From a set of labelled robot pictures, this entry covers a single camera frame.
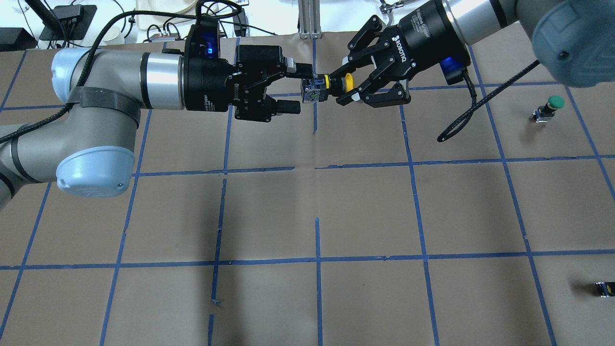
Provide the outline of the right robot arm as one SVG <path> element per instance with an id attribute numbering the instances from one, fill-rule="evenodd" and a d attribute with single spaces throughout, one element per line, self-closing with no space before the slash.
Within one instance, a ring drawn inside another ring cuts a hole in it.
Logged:
<path id="1" fill-rule="evenodd" d="M 615 78 L 615 3 L 612 0 L 429 0 L 385 26 L 374 15 L 349 42 L 349 55 L 329 77 L 363 66 L 375 70 L 336 94 L 336 103 L 374 108 L 407 104 L 401 84 L 440 65 L 448 85 L 463 81 L 467 47 L 519 22 L 536 59 L 555 81 L 593 87 Z"/>

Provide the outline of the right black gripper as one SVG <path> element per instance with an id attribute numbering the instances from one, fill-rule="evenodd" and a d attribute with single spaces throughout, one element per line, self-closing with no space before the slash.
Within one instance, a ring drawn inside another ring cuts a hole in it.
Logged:
<path id="1" fill-rule="evenodd" d="M 353 90 L 336 97 L 341 106 L 357 102 L 369 107 L 397 107 L 411 102 L 403 79 L 439 65 L 448 85 L 464 80 L 470 66 L 467 46 L 455 31 L 442 2 L 426 2 L 404 16 L 397 25 L 385 26 L 372 16 L 348 43 L 343 65 L 330 73 L 343 77 L 372 65 L 362 82 L 354 80 Z M 386 92 L 382 88 L 392 84 Z"/>

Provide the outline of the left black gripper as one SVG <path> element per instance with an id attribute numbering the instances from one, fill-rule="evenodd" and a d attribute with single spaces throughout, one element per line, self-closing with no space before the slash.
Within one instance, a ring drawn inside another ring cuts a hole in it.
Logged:
<path id="1" fill-rule="evenodd" d="M 283 77 L 314 79 L 313 65 L 283 56 L 280 46 L 239 45 L 236 64 L 220 57 L 218 20 L 202 17 L 191 27 L 183 56 L 183 103 L 189 111 L 225 112 L 238 120 L 269 121 L 300 114 L 298 100 L 277 100 L 266 89 Z"/>

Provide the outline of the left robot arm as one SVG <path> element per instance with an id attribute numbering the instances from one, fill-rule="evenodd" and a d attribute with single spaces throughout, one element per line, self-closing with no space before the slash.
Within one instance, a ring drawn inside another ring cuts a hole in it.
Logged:
<path id="1" fill-rule="evenodd" d="M 313 67 L 280 46 L 239 45 L 235 62 L 220 57 L 218 20 L 198 15 L 184 50 L 162 53 L 61 49 L 52 84 L 64 106 L 33 124 L 1 127 L 1 206 L 28 184 L 56 182 L 64 193 L 109 198 L 128 188 L 143 110 L 227 112 L 268 123 L 299 114 L 301 103 L 275 100 L 279 79 L 308 78 Z"/>

